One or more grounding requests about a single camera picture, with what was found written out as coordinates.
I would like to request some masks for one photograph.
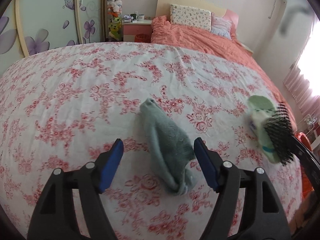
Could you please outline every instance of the butterfly decal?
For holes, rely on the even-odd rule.
[[[75,9],[75,0],[64,0],[65,5],[63,6],[63,8],[67,7],[70,10],[74,10]],[[81,0],[79,1],[79,7],[80,10],[85,11],[87,8],[86,6],[82,6],[81,7]]]

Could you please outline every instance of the cable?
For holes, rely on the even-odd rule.
[[[274,11],[274,9],[275,9],[275,7],[276,7],[276,1],[277,1],[277,0],[275,0],[275,3],[273,4],[273,9],[272,9],[271,15],[268,17],[269,19],[271,19],[272,14],[273,14],[273,11]]]

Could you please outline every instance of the brush bristles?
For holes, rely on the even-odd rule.
[[[288,146],[289,138],[292,136],[292,126],[288,109],[284,103],[279,104],[276,112],[264,124],[264,129],[267,131],[282,165],[293,161],[293,153]]]

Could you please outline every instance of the floral bedspread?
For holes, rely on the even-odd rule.
[[[183,196],[169,195],[150,170],[139,105],[153,98],[191,141],[201,137],[243,169],[262,166],[287,218],[301,202],[301,171],[270,164],[246,119],[247,99],[276,100],[259,74],[189,49],[144,43],[94,43],[49,50],[19,60],[0,79],[0,204],[26,236],[37,199],[54,168],[70,171],[110,149],[124,156],[111,187],[101,195],[119,239],[199,239],[217,194],[196,160],[198,179]],[[81,232],[88,235],[80,209]],[[237,231],[244,191],[230,234]]]

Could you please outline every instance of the shelf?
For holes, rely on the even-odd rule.
[[[151,23],[152,23],[152,20],[137,21],[136,23],[132,23],[132,22],[125,23],[122,21],[123,25],[151,25]]]

